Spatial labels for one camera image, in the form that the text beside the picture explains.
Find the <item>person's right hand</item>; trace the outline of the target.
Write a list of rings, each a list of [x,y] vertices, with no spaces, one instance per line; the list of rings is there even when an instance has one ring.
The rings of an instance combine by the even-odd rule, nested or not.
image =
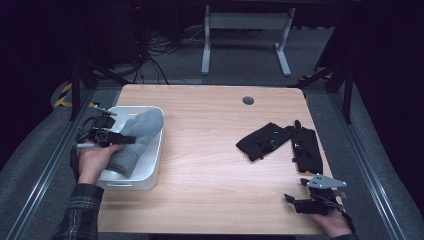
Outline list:
[[[336,238],[352,233],[347,220],[341,212],[334,210],[327,215],[311,214],[310,217],[318,223],[327,236]]]

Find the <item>person's left hand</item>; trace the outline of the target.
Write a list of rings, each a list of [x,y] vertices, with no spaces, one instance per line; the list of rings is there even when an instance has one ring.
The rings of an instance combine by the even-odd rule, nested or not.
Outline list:
[[[111,156],[122,148],[123,145],[114,144],[105,148],[82,149],[79,153],[79,178],[77,183],[95,185],[101,172],[108,165]]]

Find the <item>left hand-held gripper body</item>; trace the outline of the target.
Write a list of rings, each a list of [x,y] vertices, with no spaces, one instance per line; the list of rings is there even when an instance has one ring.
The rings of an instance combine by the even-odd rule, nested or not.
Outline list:
[[[94,109],[99,111],[98,116],[91,116],[86,119],[78,128],[75,137],[75,146],[79,149],[91,148],[95,146],[108,147],[113,144],[124,144],[125,136],[121,133],[111,131],[115,124],[116,113],[110,112],[98,105]]]

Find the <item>white metal table frame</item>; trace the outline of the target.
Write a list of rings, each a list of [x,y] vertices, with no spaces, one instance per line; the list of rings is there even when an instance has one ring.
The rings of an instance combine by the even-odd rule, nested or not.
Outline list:
[[[285,13],[238,13],[213,12],[210,5],[205,7],[204,16],[204,48],[201,64],[201,74],[208,75],[211,60],[210,31],[212,29],[239,30],[278,30],[281,40],[274,44],[280,68],[284,76],[291,75],[291,70],[285,56],[285,45],[295,17],[295,8]]]

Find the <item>aluminium floor rail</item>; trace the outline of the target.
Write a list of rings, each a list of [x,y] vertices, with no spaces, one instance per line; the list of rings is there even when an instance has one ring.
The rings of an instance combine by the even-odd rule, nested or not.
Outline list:
[[[394,209],[389,201],[386,191],[377,174],[369,164],[366,153],[354,128],[345,120],[341,101],[336,94],[328,94],[328,98],[336,112],[339,122],[342,125],[344,133],[347,135],[347,138],[353,147],[356,164],[358,165],[358,168],[364,178],[373,202],[388,231],[390,239],[407,240],[407,236],[405,235],[405,232],[403,231],[398,218],[394,213]]]
[[[76,132],[79,122],[82,119],[82,115],[86,112],[94,95],[94,90],[86,90],[79,98],[80,104],[77,106],[76,112],[71,114],[71,118],[67,122],[52,155],[50,156],[40,177],[32,187],[29,197],[4,240],[22,240],[25,231],[27,230],[54,175],[56,174],[59,165],[61,164],[62,158],[68,153],[67,145],[72,142],[73,134]]]

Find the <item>black metal stand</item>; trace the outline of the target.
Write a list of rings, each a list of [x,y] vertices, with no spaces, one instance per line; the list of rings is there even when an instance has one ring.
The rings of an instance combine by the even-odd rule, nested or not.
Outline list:
[[[85,59],[77,58],[71,68],[71,92],[72,92],[72,112],[70,120],[73,121],[79,115],[82,110],[82,100],[80,94],[80,83],[83,83],[85,88],[88,90],[95,90],[98,86],[97,78],[94,76],[93,71],[96,70],[101,74],[105,75],[108,79],[124,86],[129,84],[129,81],[125,80],[121,76],[113,73],[112,71],[101,67],[94,62]]]
[[[306,76],[303,80],[298,83],[289,85],[289,88],[303,89],[304,87],[323,79],[329,75],[330,78],[325,85],[325,91],[327,93],[335,94],[338,92],[341,86],[344,86],[343,92],[343,103],[342,103],[342,115],[347,124],[351,123],[351,102],[354,75],[353,68],[348,63],[338,63],[334,66],[327,67],[311,76]]]

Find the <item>white plastic bin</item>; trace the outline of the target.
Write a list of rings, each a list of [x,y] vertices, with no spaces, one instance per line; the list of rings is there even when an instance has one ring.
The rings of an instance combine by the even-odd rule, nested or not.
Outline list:
[[[115,124],[111,131],[120,133],[129,119],[133,119],[138,114],[153,108],[162,111],[161,108],[155,106],[116,106],[110,108],[110,112],[116,113],[116,116],[114,116]],[[102,171],[97,184],[107,190],[149,190],[153,188],[157,182],[162,138],[163,127],[143,151],[129,178],[105,169]]]

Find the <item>yellow and black striped tape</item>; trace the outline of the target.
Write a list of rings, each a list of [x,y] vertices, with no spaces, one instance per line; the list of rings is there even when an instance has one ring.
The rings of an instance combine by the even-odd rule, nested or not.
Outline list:
[[[72,101],[67,100],[67,96],[71,92],[71,89],[72,89],[72,84],[66,83],[63,89],[61,90],[60,94],[58,95],[57,99],[55,100],[53,106],[54,107],[59,107],[59,106],[72,107],[73,106]]]

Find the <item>grey sock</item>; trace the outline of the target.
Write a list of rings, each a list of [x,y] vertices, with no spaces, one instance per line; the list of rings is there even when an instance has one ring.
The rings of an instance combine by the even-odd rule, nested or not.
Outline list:
[[[106,169],[129,178],[141,154],[160,132],[163,124],[163,113],[158,108],[149,109],[129,119],[120,133],[124,136],[135,137],[135,142],[125,144],[121,150],[113,153]]]

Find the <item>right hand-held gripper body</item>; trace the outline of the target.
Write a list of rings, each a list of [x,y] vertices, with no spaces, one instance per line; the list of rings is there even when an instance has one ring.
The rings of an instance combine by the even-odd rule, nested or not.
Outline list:
[[[301,206],[297,213],[302,214],[321,214],[327,215],[333,210],[343,211],[344,207],[340,204],[333,191],[335,188],[346,187],[345,181],[337,180],[322,174],[316,174],[308,186],[309,199],[299,200]]]

